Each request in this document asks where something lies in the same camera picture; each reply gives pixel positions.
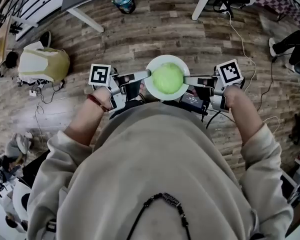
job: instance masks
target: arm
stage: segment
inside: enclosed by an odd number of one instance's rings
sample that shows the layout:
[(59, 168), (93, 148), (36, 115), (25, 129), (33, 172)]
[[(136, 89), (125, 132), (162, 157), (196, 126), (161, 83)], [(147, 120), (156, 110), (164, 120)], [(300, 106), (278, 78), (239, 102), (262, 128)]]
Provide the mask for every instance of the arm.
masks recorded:
[(238, 87), (231, 85), (225, 89), (226, 105), (231, 108), (236, 126), (239, 129), (242, 145), (257, 133), (263, 122), (251, 100)]
[[(93, 95), (105, 107), (110, 106), (107, 89), (98, 89)], [(27, 239), (37, 239), (47, 223), (57, 217), (59, 191), (69, 186), (78, 166), (92, 153), (89, 144), (103, 114), (98, 105), (86, 100), (68, 128), (49, 139), (50, 153), (39, 168), (27, 205)]]
[[(106, 108), (111, 108), (110, 92), (106, 88), (99, 88), (93, 95)], [(89, 146), (103, 115), (101, 107), (87, 99), (64, 133), (74, 141)]]
[(22, 164), (21, 161), (22, 161), (23, 157), (24, 157), (24, 154), (21, 153), (21, 154), (19, 155), (19, 157), (13, 162), (13, 165), (14, 165), (14, 166), (21, 165), (21, 164)]
[(267, 239), (284, 239), (293, 209), (281, 189), (281, 147), (243, 91), (228, 87), (225, 95), (243, 142), (246, 172), (240, 179), (242, 191), (256, 210), (260, 232)]

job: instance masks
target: beige sweatshirt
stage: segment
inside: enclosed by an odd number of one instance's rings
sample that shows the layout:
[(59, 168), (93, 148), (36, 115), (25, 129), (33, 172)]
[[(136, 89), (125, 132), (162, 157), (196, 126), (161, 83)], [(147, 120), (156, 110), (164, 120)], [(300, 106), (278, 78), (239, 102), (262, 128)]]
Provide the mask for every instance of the beige sweatshirt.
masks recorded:
[[(246, 173), (232, 170), (190, 112), (150, 103), (110, 121), (97, 150), (63, 132), (48, 141), (28, 202), (28, 240), (56, 218), (58, 240), (125, 240), (158, 193), (177, 198), (193, 240), (284, 239), (293, 210), (281, 190), (281, 147), (265, 124), (242, 148)], [(133, 240), (186, 240), (178, 211), (163, 200), (147, 208)]]

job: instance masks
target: white plate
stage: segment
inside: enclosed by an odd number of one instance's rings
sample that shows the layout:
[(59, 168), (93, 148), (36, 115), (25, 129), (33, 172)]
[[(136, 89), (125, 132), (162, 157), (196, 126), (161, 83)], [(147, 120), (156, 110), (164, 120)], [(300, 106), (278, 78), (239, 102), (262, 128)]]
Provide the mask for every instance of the white plate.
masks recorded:
[[(150, 70), (151, 73), (155, 71), (157, 68), (159, 68), (162, 64), (165, 63), (174, 63), (176, 64), (183, 72), (184, 76), (190, 76), (189, 68), (186, 65), (186, 63), (173, 55), (161, 55), (159, 57), (154, 58), (153, 60), (150, 61), (148, 66), (146, 66), (147, 70)], [(185, 94), (187, 91), (189, 85), (183, 84), (181, 88), (175, 92), (174, 94), (165, 94), (159, 91), (155, 86), (154, 86), (154, 81), (152, 76), (144, 79), (145, 87), (148, 89), (148, 91), (157, 99), (163, 100), (163, 101), (173, 101), (178, 98), (180, 98), (182, 95)]]

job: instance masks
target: wire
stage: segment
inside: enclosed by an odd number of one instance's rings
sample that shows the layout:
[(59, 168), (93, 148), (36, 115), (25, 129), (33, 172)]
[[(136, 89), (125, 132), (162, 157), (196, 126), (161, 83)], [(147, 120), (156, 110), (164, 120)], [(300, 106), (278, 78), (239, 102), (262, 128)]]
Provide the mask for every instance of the wire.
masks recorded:
[(230, 26), (233, 28), (233, 30), (237, 33), (237, 35), (241, 38), (241, 42), (242, 42), (242, 50), (243, 50), (243, 55), (249, 60), (251, 61), (253, 64), (254, 64), (254, 73), (253, 73), (253, 76), (251, 77), (251, 80), (250, 80), (250, 83), (248, 84), (248, 86), (244, 89), (244, 93), (246, 93), (247, 89), (250, 87), (251, 83), (252, 83), (252, 80), (254, 79), (255, 75), (256, 75), (256, 72), (257, 72), (257, 65), (256, 63), (251, 59), (249, 58), (247, 55), (246, 55), (246, 52), (245, 52), (245, 45), (244, 45), (244, 39), (241, 37), (241, 35), (239, 35), (239, 33), (236, 31), (236, 29), (234, 28), (234, 26), (232, 26), (232, 18), (231, 18), (231, 14), (229, 13), (229, 11), (227, 11), (227, 13), (230, 15)]
[(36, 105), (35, 112), (34, 112), (34, 117), (35, 117), (38, 129), (40, 131), (41, 144), (42, 144), (41, 150), (38, 151), (37, 153), (35, 153), (35, 156), (37, 156), (38, 153), (42, 153), (44, 151), (44, 147), (45, 147), (45, 145), (44, 145), (44, 138), (43, 138), (42, 131), (41, 131), (41, 128), (40, 128), (40, 124), (39, 124), (39, 121), (38, 121), (38, 118), (37, 118), (37, 113), (38, 113), (38, 115), (43, 115), (45, 113), (45, 111), (44, 111), (43, 107), (41, 105), (39, 105), (39, 104), (40, 104), (40, 102), (42, 102), (44, 104), (50, 104), (54, 100), (55, 93), (59, 92), (62, 89), (62, 85), (59, 87), (59, 89), (56, 90), (54, 88), (54, 83), (52, 83), (52, 89), (53, 89), (53, 94), (52, 94), (51, 100), (49, 102), (45, 102), (45, 97), (43, 96), (42, 89), (39, 86), (34, 89), (35, 93), (37, 95), (39, 95), (40, 99), (41, 99), (41, 101), (39, 101), (37, 103), (37, 105)]
[(239, 6), (239, 7), (235, 7), (235, 6), (230, 5), (230, 7), (231, 7), (231, 8), (234, 8), (234, 9), (241, 9), (242, 5)]
[(219, 115), (220, 113), (221, 113), (221, 111), (218, 111), (217, 113), (214, 114), (213, 117), (211, 117), (211, 119), (209, 120), (208, 124), (207, 124), (206, 127), (205, 127), (206, 129), (208, 129), (208, 127), (209, 127), (210, 123), (212, 122), (212, 120), (213, 120), (217, 115)]
[[(215, 111), (215, 110), (212, 110), (212, 109), (207, 109), (208, 111), (212, 111), (212, 112), (218, 112), (218, 111)], [(226, 114), (224, 113), (220, 113), (220, 115), (223, 115), (224, 117), (228, 118), (231, 122), (233, 123), (236, 123), (235, 121), (233, 121), (229, 116), (227, 116)]]
[(261, 108), (261, 106), (262, 106), (262, 97), (270, 91), (270, 88), (271, 88), (271, 86), (272, 86), (272, 84), (273, 84), (273, 82), (274, 82), (274, 77), (273, 77), (273, 64), (274, 64), (274, 62), (277, 60), (278, 57), (285, 56), (285, 55), (290, 55), (290, 54), (291, 54), (291, 53), (288, 53), (288, 54), (281, 54), (281, 55), (278, 55), (278, 56), (276, 56), (276, 57), (274, 57), (274, 58), (272, 59), (272, 61), (271, 61), (271, 83), (270, 83), (270, 85), (269, 85), (268, 90), (261, 94), (261, 98), (260, 98), (260, 106), (259, 106), (259, 108), (257, 109), (258, 112), (259, 112), (259, 110), (260, 110), (260, 108)]
[(272, 118), (276, 118), (276, 119), (278, 120), (278, 127), (277, 127), (277, 128), (275, 129), (275, 131), (273, 132), (273, 134), (275, 134), (276, 131), (279, 129), (279, 126), (280, 126), (280, 120), (279, 120), (279, 118), (278, 118), (276, 115), (274, 115), (274, 116), (271, 116), (271, 117), (267, 118), (267, 119), (264, 120), (263, 122), (265, 122), (265, 121), (267, 121), (267, 120), (269, 120), (269, 119), (272, 119)]

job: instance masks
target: black beaded necklace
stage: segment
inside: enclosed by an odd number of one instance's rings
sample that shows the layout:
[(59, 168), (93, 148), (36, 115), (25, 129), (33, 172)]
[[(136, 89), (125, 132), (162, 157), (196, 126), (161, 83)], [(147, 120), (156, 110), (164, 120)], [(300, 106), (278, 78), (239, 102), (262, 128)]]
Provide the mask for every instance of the black beaded necklace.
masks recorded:
[(182, 209), (182, 206), (181, 206), (181, 203), (176, 199), (174, 198), (172, 195), (168, 194), (168, 193), (159, 193), (159, 194), (155, 194), (153, 196), (151, 196), (144, 204), (143, 204), (143, 207), (141, 209), (141, 211), (139, 212), (138, 216), (136, 217), (133, 225), (132, 225), (132, 228), (130, 230), (130, 233), (128, 235), (128, 237), (126, 238), (126, 240), (130, 240), (131, 239), (131, 236), (132, 234), (134, 233), (135, 231), (135, 228), (140, 220), (140, 217), (141, 215), (144, 213), (145, 209), (148, 208), (152, 202), (154, 200), (157, 200), (157, 199), (163, 199), (168, 205), (172, 206), (172, 207), (175, 207), (177, 210), (178, 210), (178, 213), (181, 217), (181, 223), (182, 223), (182, 226), (185, 228), (185, 231), (186, 231), (186, 236), (188, 238), (188, 240), (191, 240), (191, 236), (190, 236), (190, 232), (189, 232), (189, 229), (188, 229), (188, 221), (186, 219), (186, 216), (185, 216), (185, 213), (184, 213), (184, 210)]

